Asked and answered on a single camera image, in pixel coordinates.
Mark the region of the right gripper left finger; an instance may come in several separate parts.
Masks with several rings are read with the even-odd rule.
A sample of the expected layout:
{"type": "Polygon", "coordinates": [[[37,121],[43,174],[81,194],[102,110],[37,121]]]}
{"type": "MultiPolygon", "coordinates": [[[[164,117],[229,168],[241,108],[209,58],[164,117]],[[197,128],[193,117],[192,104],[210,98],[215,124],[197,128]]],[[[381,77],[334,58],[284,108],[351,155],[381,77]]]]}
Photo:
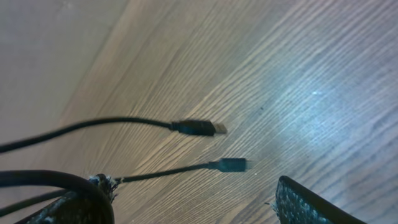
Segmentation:
{"type": "MultiPolygon", "coordinates": [[[[102,191],[112,204],[119,181],[111,176],[97,174],[88,179],[102,191]]],[[[105,215],[103,206],[75,192],[68,192],[43,209],[29,215],[18,224],[104,224],[114,218],[105,215]]]]}

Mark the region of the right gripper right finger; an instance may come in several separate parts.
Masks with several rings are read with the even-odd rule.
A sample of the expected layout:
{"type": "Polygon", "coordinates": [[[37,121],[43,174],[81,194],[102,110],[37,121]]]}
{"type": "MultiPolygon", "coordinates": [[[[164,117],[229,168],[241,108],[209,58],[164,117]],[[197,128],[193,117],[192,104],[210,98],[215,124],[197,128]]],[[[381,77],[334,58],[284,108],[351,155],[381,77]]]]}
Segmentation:
{"type": "Polygon", "coordinates": [[[290,177],[279,177],[270,203],[281,224],[364,224],[290,177]]]}

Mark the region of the black USB cable short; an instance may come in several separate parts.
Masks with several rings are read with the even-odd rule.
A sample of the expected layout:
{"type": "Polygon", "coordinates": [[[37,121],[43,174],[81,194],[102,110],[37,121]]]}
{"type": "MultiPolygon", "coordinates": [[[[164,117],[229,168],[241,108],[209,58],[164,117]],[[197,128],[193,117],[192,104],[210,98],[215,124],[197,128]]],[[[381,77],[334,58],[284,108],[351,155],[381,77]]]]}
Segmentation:
{"type": "MultiPolygon", "coordinates": [[[[110,189],[115,190],[119,184],[125,184],[128,182],[135,182],[147,179],[153,179],[158,177],[163,177],[167,175],[178,174],[182,172],[188,172],[192,170],[199,169],[209,169],[209,170],[218,170],[220,172],[246,172],[251,168],[251,161],[244,158],[222,158],[215,162],[208,162],[204,164],[197,164],[194,166],[186,166],[178,169],[167,170],[163,172],[155,172],[151,174],[145,175],[137,175],[130,177],[117,177],[113,179],[109,177],[110,180],[110,189]]],[[[9,205],[1,209],[1,217],[6,216],[10,213],[16,212],[18,210],[22,210],[23,208],[35,205],[37,203],[41,203],[47,200],[51,200],[53,198],[61,197],[65,195],[68,190],[57,190],[53,192],[49,192],[46,194],[42,194],[27,200],[23,200],[21,202],[9,205]]]]}

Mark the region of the black USB cable long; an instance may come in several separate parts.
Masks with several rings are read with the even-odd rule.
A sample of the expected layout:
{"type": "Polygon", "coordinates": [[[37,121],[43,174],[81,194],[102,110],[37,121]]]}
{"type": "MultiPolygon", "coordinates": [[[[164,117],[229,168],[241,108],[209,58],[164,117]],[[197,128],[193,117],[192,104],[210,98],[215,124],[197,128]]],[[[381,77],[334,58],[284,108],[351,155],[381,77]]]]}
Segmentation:
{"type": "Polygon", "coordinates": [[[170,131],[176,131],[180,134],[186,134],[190,136],[214,136],[216,134],[226,134],[228,132],[226,126],[221,123],[213,123],[209,120],[197,120],[197,119],[185,119],[180,121],[163,122],[153,119],[144,119],[138,117],[110,117],[110,118],[98,118],[82,121],[79,123],[71,124],[69,126],[62,127],[47,133],[40,134],[25,139],[20,139],[14,142],[9,142],[1,145],[1,154],[11,152],[17,149],[33,146],[65,134],[77,131],[83,128],[89,128],[93,126],[100,126],[105,124],[144,124],[149,126],[156,126],[159,128],[165,128],[170,131]]]}

